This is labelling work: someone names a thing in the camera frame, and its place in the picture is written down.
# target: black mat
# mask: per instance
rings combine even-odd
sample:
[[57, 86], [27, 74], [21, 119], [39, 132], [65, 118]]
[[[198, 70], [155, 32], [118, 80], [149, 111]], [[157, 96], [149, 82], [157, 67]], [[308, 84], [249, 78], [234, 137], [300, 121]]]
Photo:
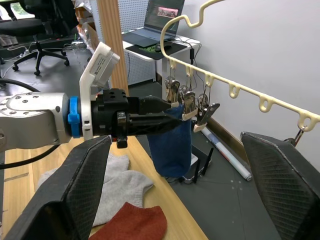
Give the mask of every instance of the black mat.
[[[152, 58], [154, 60], [160, 60], [163, 59], [164, 56], [161, 52], [156, 52], [155, 51], [156, 45], [148, 46], [148, 47], [142, 47], [138, 45], [133, 45], [130, 47], [127, 47], [126, 49], [132, 52], [135, 52], [137, 54], [144, 55], [146, 57]], [[185, 49], [187, 46], [186, 45], [181, 45], [177, 43], [172, 43], [171, 48], [166, 50], [166, 54], [171, 55], [174, 54], [182, 49]]]

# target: wooden table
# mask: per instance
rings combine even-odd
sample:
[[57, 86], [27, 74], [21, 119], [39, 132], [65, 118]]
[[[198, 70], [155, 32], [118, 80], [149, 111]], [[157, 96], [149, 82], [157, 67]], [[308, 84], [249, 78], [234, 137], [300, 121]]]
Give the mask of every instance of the wooden table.
[[[32, 164], [4, 171], [3, 188], [3, 214], [2, 225], [5, 236], [16, 219], [19, 217], [25, 206], [35, 194], [40, 176], [51, 169], [61, 166], [69, 152], [83, 139], [72, 139], [68, 144], [61, 145], [57, 150], [44, 159]], [[20, 160], [35, 157], [46, 151], [49, 147], [42, 147], [32, 150], [14, 149], [5, 152], [5, 163], [12, 163]], [[180, 201], [176, 193], [163, 177], [156, 172], [154, 165], [138, 142], [137, 138], [128, 138], [128, 148], [117, 149], [112, 144], [110, 152], [117, 155], [128, 155], [130, 169], [139, 171], [148, 176], [154, 186], [144, 196], [144, 208], [160, 206], [167, 219], [166, 240], [205, 240], [208, 239], [202, 232], [196, 221], [190, 215], [186, 207]], [[95, 233], [101, 226], [92, 229]]]

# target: laptop screen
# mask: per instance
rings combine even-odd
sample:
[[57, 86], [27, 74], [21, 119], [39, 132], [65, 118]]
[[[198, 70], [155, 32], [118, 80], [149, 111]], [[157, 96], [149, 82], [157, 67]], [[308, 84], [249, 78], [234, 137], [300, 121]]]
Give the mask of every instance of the laptop screen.
[[[161, 31], [167, 22], [181, 15], [185, 0], [149, 0], [144, 26]], [[167, 33], [176, 34], [179, 22], [171, 25]]]

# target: blue sock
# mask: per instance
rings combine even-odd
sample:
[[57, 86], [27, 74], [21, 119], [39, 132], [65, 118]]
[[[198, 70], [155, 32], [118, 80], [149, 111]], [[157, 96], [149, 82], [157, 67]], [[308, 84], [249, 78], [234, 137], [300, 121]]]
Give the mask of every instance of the blue sock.
[[[180, 105], [165, 113], [182, 118], [184, 106]], [[179, 178], [191, 165], [191, 120], [163, 134], [148, 135], [153, 165], [163, 177]]]

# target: floor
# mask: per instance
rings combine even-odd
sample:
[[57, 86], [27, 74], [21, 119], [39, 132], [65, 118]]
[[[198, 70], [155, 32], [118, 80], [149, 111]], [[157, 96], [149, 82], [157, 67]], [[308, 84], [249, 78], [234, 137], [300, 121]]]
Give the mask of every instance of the floor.
[[[20, 64], [18, 72], [10, 69], [5, 77], [32, 85], [41, 92], [65, 92], [68, 96], [77, 96], [79, 79], [91, 54], [78, 51], [68, 52], [67, 56], [69, 67], [60, 59], [44, 57], [40, 66], [41, 76], [35, 76], [36, 60], [31, 59]], [[10, 65], [9, 62], [1, 65], [2, 76]], [[0, 97], [23, 91], [21, 87], [8, 85], [0, 90]], [[156, 82], [147, 82], [130, 86], [129, 92], [135, 97], [160, 97], [161, 86]], [[139, 136], [138, 140], [150, 155], [147, 138]], [[205, 153], [212, 148], [202, 133], [193, 134], [192, 143]], [[0, 154], [0, 162], [3, 161], [4, 154]], [[2, 193], [3, 170], [0, 171], [0, 179]], [[211, 166], [197, 184], [172, 183], [171, 186], [210, 240], [280, 240], [254, 181], [245, 181], [216, 149], [212, 154]]]

